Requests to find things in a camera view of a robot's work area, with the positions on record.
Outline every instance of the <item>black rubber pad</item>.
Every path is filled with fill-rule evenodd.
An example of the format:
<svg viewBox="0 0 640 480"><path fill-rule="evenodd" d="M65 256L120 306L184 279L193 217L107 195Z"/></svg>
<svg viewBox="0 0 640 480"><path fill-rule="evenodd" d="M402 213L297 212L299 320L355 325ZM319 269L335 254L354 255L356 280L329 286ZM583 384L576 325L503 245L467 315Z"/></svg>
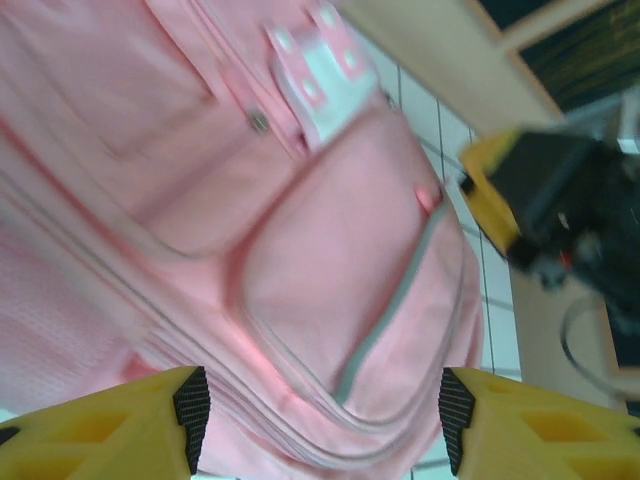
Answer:
<svg viewBox="0 0 640 480"><path fill-rule="evenodd" d="M202 452L202 442L209 421L211 398L204 367L198 367L173 395L173 406L178 423L187 432L185 454L191 474L198 471L198 460Z"/></svg>
<svg viewBox="0 0 640 480"><path fill-rule="evenodd" d="M18 427L0 428L0 445L11 440L19 431Z"/></svg>
<svg viewBox="0 0 640 480"><path fill-rule="evenodd" d="M451 473L458 475L462 465L462 435L471 425L476 399L450 368L444 369L438 408L451 462Z"/></svg>

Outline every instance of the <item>black cable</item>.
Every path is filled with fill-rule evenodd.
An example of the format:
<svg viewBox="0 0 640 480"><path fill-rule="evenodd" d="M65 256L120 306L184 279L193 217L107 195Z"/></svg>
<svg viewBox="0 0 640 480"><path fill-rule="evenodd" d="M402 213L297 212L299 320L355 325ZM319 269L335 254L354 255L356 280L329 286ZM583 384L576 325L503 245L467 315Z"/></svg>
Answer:
<svg viewBox="0 0 640 480"><path fill-rule="evenodd" d="M602 308L601 300L596 300L590 297L576 300L567 309L567 312L565 313L564 318L562 320L562 326L560 327L560 344L562 345L562 351L564 352L564 355L569 361L569 363L571 364L571 366L575 370L577 370L577 372L580 373L580 375L582 375L585 378L585 380L587 380L589 383L591 383L591 385L596 387L598 390L604 392L605 394L609 395L610 397L614 398L615 400L625 401L630 397L633 397L634 395L628 392L625 392L623 390L619 390L609 385L604 380L601 380L600 378L598 378L596 375L591 373L589 369L587 369L584 365L579 363L571 353L571 350L569 349L569 343L568 343L569 329L574 324L574 322L585 313L592 310L601 309L601 308Z"/></svg>

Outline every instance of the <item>yellow machine part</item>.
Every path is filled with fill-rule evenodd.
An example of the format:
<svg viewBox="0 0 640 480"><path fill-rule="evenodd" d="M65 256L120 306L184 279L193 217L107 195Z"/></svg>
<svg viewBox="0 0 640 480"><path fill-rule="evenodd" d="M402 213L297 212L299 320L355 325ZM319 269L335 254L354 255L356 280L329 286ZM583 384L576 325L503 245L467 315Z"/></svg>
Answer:
<svg viewBox="0 0 640 480"><path fill-rule="evenodd" d="M461 480L640 479L640 418L464 368L440 416Z"/></svg>
<svg viewBox="0 0 640 480"><path fill-rule="evenodd" d="M460 161L474 188L463 196L473 217L495 245L506 256L507 250L520 236L520 229L509 206L488 180L520 138L519 130L488 137L467 147Z"/></svg>
<svg viewBox="0 0 640 480"><path fill-rule="evenodd" d="M0 478L189 479L209 406L204 369L181 367L14 418L0 424Z"/></svg>

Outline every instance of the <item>tile grout line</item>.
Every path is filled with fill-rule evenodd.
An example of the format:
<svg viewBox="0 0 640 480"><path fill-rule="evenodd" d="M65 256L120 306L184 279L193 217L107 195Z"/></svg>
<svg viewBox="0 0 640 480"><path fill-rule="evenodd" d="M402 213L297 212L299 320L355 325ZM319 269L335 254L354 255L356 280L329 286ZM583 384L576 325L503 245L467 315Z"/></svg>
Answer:
<svg viewBox="0 0 640 480"><path fill-rule="evenodd" d="M495 300L489 297L484 297L483 300L486 301L489 305L493 305L494 307L501 308L503 310L508 310L510 312L515 313L513 305L509 305L508 303L501 302L500 300Z"/></svg>
<svg viewBox="0 0 640 480"><path fill-rule="evenodd" d="M496 375L520 375L522 376L522 370L518 370L517 368L494 368L493 369Z"/></svg>
<svg viewBox="0 0 640 480"><path fill-rule="evenodd" d="M482 237L480 236L480 232L479 232L479 230L478 230L478 229L474 229L474 228L468 227L467 225L465 225L465 224L463 224L463 223L461 223L460 225L462 226L462 229L463 229L465 232L467 232L468 234L473 235L473 236L474 236L474 237L476 237L477 239L480 239L480 240L482 239Z"/></svg>
<svg viewBox="0 0 640 480"><path fill-rule="evenodd" d="M487 267L484 263L484 243L480 242L480 255L482 255L482 276L484 277L484 294L485 298L489 298L489 292L487 290ZM489 347L491 349L491 369L495 373L496 371L496 361L493 355L493 335L491 334L491 313L489 312L489 302L482 302L483 308L486 306L485 311L487 315L487 325L489 325Z"/></svg>
<svg viewBox="0 0 640 480"><path fill-rule="evenodd" d="M428 470L430 468L450 467L451 460L443 458L442 460L430 460L428 462L418 463L413 469L415 470Z"/></svg>
<svg viewBox="0 0 640 480"><path fill-rule="evenodd" d="M442 148L442 118L440 115L440 100L436 99L436 107L438 109L438 133L440 134L440 168L442 169L442 178L444 178L444 150Z"/></svg>
<svg viewBox="0 0 640 480"><path fill-rule="evenodd" d="M400 111L404 112L404 110L402 110L402 70L397 62L396 72L396 76L398 77L398 108Z"/></svg>

